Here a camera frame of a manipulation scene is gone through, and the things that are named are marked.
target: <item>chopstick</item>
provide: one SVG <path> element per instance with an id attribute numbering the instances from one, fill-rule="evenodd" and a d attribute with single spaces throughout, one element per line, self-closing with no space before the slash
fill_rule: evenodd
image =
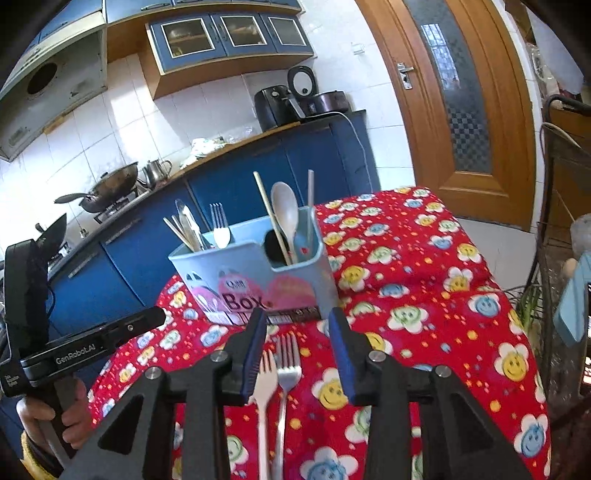
<path id="1" fill-rule="evenodd" d="M 173 233 L 174 233 L 174 234 L 175 234 L 177 237 L 179 237 L 179 238 L 180 238 L 180 240 L 181 240 L 181 241 L 182 241 L 182 242 L 183 242 L 185 245 L 187 245 L 187 247 L 189 248 L 189 250 L 190 250 L 191 252 L 193 252 L 193 251 L 194 251 L 194 250 L 193 250 L 193 247 L 191 247 L 190 243 L 187 241 L 187 239 L 184 237 L 184 235 L 183 235 L 181 232 L 179 232 L 179 231 L 176 229 L 176 227 L 175 227 L 175 226 L 174 226 L 174 225 L 173 225 L 173 224 L 170 222 L 170 220 L 168 220 L 167 218 L 162 218 L 162 220 L 164 220 L 164 223 L 166 223 L 166 225 L 168 225 L 168 228 L 170 228 L 170 229 L 173 231 Z"/>
<path id="2" fill-rule="evenodd" d="M 283 243 L 283 237 L 279 232 L 279 226 L 277 225 L 277 220 L 275 220 L 275 215 L 273 214 L 273 210 L 271 209 L 271 204 L 269 203 L 269 198 L 267 197 L 267 193 L 265 192 L 265 187 L 262 184 L 261 176 L 257 171 L 252 173 L 255 176 L 256 186 L 259 188 L 259 192 L 262 197 L 262 202 L 265 204 L 265 208 L 267 209 L 267 215 L 271 219 L 271 225 L 273 226 L 273 230 L 275 232 L 275 236 L 277 237 L 277 242 L 281 248 L 281 253 L 283 254 L 283 258 L 285 259 L 286 265 L 292 265 L 291 258 L 287 253 L 287 248 L 285 247 L 285 243 Z"/>

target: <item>wooden door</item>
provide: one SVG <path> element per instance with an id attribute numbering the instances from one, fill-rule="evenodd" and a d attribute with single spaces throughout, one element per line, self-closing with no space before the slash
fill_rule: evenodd
<path id="1" fill-rule="evenodd" d="M 529 230 L 531 102 L 492 0 L 356 0 L 390 73 L 417 184 L 457 216 Z M 398 64 L 413 67 L 405 89 Z"/>

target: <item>table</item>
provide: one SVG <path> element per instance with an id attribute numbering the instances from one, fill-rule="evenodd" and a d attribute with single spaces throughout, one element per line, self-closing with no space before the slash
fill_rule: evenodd
<path id="1" fill-rule="evenodd" d="M 547 477 L 548 418 L 531 348 L 485 259 L 441 201 L 426 189 L 404 188 L 335 200 L 316 210 L 352 329 L 404 365 L 451 367 L 490 412 L 532 477 Z M 166 311 L 165 323 L 121 347 L 90 390 L 95 424 L 149 366 L 168 371 L 189 367 L 223 348 L 239 330 L 210 324 L 177 275 L 164 286 L 157 305 Z M 324 463 L 327 475 L 334 475 L 330 478 L 361 479 L 371 412 L 348 404 L 326 322 L 269 326 L 265 348 L 274 351 L 272 338 L 291 331 L 300 348 L 303 377 L 288 396 L 285 478 L 319 480 L 310 472 Z M 268 407 L 271 449 L 279 400 L 277 392 Z M 232 475 L 256 479 L 256 407 L 226 407 L 225 414 Z M 183 420 L 181 406 L 174 480 L 181 478 Z M 419 480 L 415 408 L 411 421 L 413 479 Z"/>

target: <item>fork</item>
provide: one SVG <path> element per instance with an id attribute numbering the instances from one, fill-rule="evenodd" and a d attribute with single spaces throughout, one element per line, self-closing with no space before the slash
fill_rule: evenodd
<path id="1" fill-rule="evenodd" d="M 269 480 L 269 447 L 267 444 L 267 405 L 277 390 L 277 365 L 273 354 L 263 351 L 259 373 L 256 376 L 254 400 L 259 411 L 259 480 Z"/>
<path id="2" fill-rule="evenodd" d="M 226 248 L 230 243 L 230 229 L 228 228 L 228 220 L 226 220 L 226 212 L 223 211 L 221 203 L 210 203 L 209 209 L 212 212 L 213 221 L 213 239 L 218 248 Z"/>
<path id="3" fill-rule="evenodd" d="M 285 444 L 285 416 L 287 412 L 287 394 L 294 388 L 301 378 L 300 350 L 293 332 L 275 338 L 277 350 L 277 375 L 279 385 L 283 389 L 283 396 L 279 405 L 279 424 L 275 441 L 275 459 L 273 461 L 271 477 L 273 480 L 283 480 L 283 449 Z"/>

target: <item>wok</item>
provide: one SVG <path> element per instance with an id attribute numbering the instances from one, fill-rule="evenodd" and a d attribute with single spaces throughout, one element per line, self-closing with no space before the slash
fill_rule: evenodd
<path id="1" fill-rule="evenodd" d="M 117 200 L 134 189 L 138 179 L 138 163 L 132 163 L 111 173 L 104 173 L 88 193 L 69 193 L 54 200 L 55 203 L 70 203 L 79 198 L 80 206 L 89 213 L 104 212 Z"/>

